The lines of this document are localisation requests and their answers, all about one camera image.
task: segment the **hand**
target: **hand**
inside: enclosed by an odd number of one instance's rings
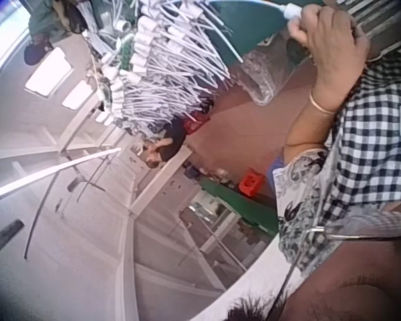
[[[314,100],[336,111],[365,66],[370,41],[344,11],[307,5],[301,19],[288,23],[290,35],[307,47],[317,67]]]
[[[71,31],[70,28],[70,20],[67,17],[60,17],[62,25],[64,26],[65,30]]]

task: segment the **transparent plastic bag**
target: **transparent plastic bag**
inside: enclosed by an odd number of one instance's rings
[[[278,33],[268,44],[257,46],[243,57],[243,64],[235,68],[236,81],[257,105],[267,105],[305,56],[292,40]]]

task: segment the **green table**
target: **green table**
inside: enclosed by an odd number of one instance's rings
[[[202,178],[201,187],[214,197],[219,197],[230,205],[247,223],[254,227],[260,227],[271,237],[278,233],[277,213],[271,207],[260,204],[248,197],[222,186],[210,179]]]

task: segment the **metal pole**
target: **metal pole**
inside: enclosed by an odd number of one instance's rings
[[[53,185],[55,184],[56,179],[58,178],[58,176],[59,176],[59,172],[57,172],[57,173],[53,176],[51,182],[49,183],[49,186],[47,187],[47,190],[46,190],[46,192],[45,192],[45,195],[43,196],[43,199],[42,199],[41,202],[40,202],[40,206],[39,206],[39,208],[37,209],[37,213],[35,214],[34,221],[33,221],[33,225],[31,226],[31,229],[30,229],[30,231],[29,231],[27,245],[25,246],[24,259],[27,259],[29,245],[30,245],[30,243],[31,243],[31,239],[33,238],[34,229],[35,229],[35,226],[37,225],[37,221],[39,220],[39,217],[40,217],[40,214],[41,214],[41,210],[43,209],[43,206],[45,205],[46,199],[47,199],[47,197],[49,196],[49,194],[51,193],[52,187],[53,187]]]

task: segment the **gold bangle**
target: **gold bangle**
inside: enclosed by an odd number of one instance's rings
[[[317,102],[312,97],[312,91],[309,93],[309,99],[310,99],[311,104],[314,105],[315,108],[318,109],[320,112],[327,114],[327,115],[336,114],[335,112],[330,112],[329,110],[323,109],[320,105],[318,105]]]

